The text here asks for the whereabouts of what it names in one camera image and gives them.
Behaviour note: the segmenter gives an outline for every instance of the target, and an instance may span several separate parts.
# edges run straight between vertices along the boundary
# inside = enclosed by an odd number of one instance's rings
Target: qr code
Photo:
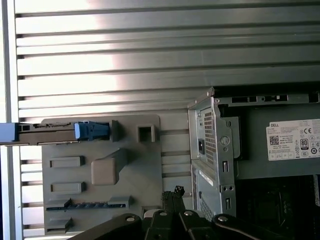
[[[279,145],[279,136],[270,136],[270,145]]]

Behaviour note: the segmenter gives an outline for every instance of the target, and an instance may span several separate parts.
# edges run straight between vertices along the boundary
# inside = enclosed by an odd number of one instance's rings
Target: ventilation holes
[[[212,112],[204,114],[205,153],[208,164],[215,166],[214,154],[217,152]]]
[[[209,208],[209,206],[207,205],[203,194],[202,194],[202,198],[201,198],[200,209],[201,209],[201,212],[203,213],[205,219],[207,219],[208,221],[211,222],[212,218],[214,217],[214,214],[211,211],[211,209]]]

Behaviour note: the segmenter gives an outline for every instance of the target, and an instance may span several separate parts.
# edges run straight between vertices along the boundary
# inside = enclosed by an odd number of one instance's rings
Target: gray plastic housing
[[[75,121],[117,123],[117,127],[111,126],[110,140],[42,147],[45,234],[64,231],[62,225],[52,227],[61,219],[71,219],[72,224],[65,228],[68,232],[80,232],[124,213],[143,217],[146,208],[159,208],[163,192],[159,116],[77,117],[43,122]],[[154,137],[138,141],[137,126],[152,127]]]

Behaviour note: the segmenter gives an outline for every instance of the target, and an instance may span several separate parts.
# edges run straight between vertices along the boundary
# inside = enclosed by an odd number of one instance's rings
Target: blue latch
[[[11,143],[19,140],[18,123],[0,123],[0,143]]]
[[[110,137],[110,127],[94,121],[83,121],[74,124],[74,136],[78,141],[92,141],[94,139]]]

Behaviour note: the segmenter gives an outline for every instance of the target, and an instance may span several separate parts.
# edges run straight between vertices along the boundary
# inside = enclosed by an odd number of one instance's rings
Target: sticker
[[[199,174],[213,187],[214,186],[214,182],[207,177],[202,171],[199,170]]]
[[[320,119],[270,122],[269,161],[320,158]]]

